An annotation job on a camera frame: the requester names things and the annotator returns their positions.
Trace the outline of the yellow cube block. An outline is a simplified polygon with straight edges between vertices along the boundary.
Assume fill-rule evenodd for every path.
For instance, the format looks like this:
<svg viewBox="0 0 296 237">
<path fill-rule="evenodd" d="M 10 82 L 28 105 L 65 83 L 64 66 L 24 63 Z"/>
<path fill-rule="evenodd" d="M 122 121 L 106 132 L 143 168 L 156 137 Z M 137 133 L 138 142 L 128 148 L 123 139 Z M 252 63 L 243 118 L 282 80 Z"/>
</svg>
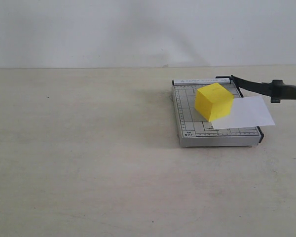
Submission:
<svg viewBox="0 0 296 237">
<path fill-rule="evenodd" d="M 203 118 L 212 122 L 230 114 L 234 96 L 219 83 L 198 88 L 194 107 Z"/>
</svg>

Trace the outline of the white paper sheet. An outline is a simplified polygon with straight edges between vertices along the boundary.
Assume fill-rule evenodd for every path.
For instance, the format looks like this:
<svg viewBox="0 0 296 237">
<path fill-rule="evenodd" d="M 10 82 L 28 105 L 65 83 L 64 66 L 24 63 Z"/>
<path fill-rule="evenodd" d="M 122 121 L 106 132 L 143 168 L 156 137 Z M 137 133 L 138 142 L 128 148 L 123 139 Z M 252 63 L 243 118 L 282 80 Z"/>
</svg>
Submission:
<svg viewBox="0 0 296 237">
<path fill-rule="evenodd" d="M 275 122 L 260 95 L 234 99 L 230 114 L 212 122 L 214 129 L 272 125 L 275 125 Z"/>
</svg>

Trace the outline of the black cutter blade arm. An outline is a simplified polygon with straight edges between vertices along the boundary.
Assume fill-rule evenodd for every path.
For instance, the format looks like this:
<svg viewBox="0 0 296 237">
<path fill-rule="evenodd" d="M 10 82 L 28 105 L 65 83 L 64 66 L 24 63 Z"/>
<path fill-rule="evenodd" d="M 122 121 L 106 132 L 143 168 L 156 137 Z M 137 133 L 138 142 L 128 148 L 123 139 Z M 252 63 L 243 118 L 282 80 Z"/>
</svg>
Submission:
<svg viewBox="0 0 296 237">
<path fill-rule="evenodd" d="M 216 79 L 230 79 L 239 88 L 269 96 L 271 103 L 280 103 L 281 100 L 296 100 L 296 85 L 284 84 L 280 79 L 274 79 L 270 83 L 248 81 L 234 75 L 216 76 Z"/>
</svg>

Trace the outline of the grey paper cutter base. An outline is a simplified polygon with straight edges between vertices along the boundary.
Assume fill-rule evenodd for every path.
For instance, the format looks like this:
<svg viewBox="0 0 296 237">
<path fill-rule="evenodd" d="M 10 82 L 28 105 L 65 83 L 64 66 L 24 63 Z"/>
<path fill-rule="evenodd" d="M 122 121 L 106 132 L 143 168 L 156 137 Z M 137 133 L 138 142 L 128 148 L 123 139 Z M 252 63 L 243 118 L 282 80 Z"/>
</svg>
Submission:
<svg viewBox="0 0 296 237">
<path fill-rule="evenodd" d="M 214 129 L 194 108 L 198 88 L 218 82 L 235 98 L 243 97 L 241 90 L 228 76 L 214 79 L 175 79 L 172 96 L 181 147 L 256 146 L 264 138 L 260 127 Z"/>
</svg>

